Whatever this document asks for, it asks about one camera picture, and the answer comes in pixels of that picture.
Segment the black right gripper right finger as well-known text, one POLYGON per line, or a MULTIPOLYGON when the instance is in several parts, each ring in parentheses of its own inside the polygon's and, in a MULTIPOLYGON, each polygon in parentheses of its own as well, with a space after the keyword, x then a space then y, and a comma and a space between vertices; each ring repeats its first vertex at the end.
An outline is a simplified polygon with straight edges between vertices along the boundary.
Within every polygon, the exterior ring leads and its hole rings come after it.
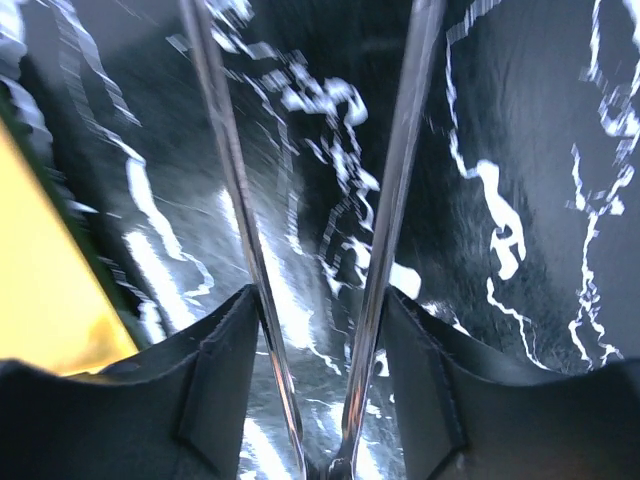
POLYGON ((395 288, 382 337, 411 479, 635 479, 639 363, 547 371, 437 319, 395 288))

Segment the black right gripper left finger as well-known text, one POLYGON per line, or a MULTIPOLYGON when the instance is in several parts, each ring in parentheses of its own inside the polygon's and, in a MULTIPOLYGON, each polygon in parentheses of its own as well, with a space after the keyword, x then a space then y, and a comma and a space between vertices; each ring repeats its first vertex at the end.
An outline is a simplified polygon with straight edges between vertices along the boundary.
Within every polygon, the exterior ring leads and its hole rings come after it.
POLYGON ((5 479, 233 479, 260 315, 245 286, 96 374, 1 365, 5 479))

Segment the metal tongs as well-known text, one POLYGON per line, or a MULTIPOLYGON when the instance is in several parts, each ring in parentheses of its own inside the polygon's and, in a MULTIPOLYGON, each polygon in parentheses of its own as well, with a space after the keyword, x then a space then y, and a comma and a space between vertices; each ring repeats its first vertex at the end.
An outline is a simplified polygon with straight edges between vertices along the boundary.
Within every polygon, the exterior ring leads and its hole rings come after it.
MULTIPOLYGON (((299 476, 302 479, 314 479, 317 475, 304 451, 300 410, 264 261, 259 230, 250 205, 249 186, 231 97, 223 72, 223 61, 210 33, 211 16, 203 1, 182 1, 179 6, 183 24, 192 45, 192 60, 198 74, 209 121, 215 132, 249 272, 259 292, 263 331, 289 439, 300 470, 299 476)), ((357 451, 373 370, 383 300, 401 231, 420 121, 432 77, 435 47, 445 9, 446 4, 443 1, 415 1, 412 4, 373 232, 371 260, 343 405, 342 439, 338 452, 320 475, 323 479, 352 479, 356 475, 357 451)))

